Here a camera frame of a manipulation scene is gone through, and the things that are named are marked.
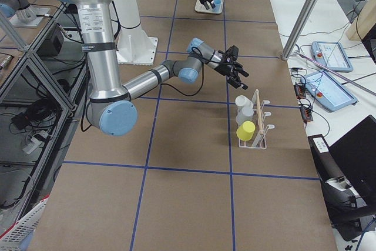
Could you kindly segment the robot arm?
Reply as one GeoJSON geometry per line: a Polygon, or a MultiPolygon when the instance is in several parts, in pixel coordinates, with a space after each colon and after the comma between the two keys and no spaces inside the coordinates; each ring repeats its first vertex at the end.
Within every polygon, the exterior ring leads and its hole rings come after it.
{"type": "Polygon", "coordinates": [[[247,76],[238,63],[238,48],[217,51],[198,38],[189,43],[183,61],[166,60],[155,68],[122,83],[119,63],[145,59],[156,49],[141,27],[136,0],[59,0],[74,4],[78,10],[82,51],[88,57],[92,91],[83,116],[94,127],[112,136],[128,133],[137,121],[133,100],[173,77],[193,83],[209,66],[226,77],[234,88],[243,88],[247,76]]]}
{"type": "Polygon", "coordinates": [[[220,22],[194,12],[196,0],[114,0],[110,5],[122,72],[141,72],[165,59],[184,59],[193,38],[223,49],[220,22]]]}

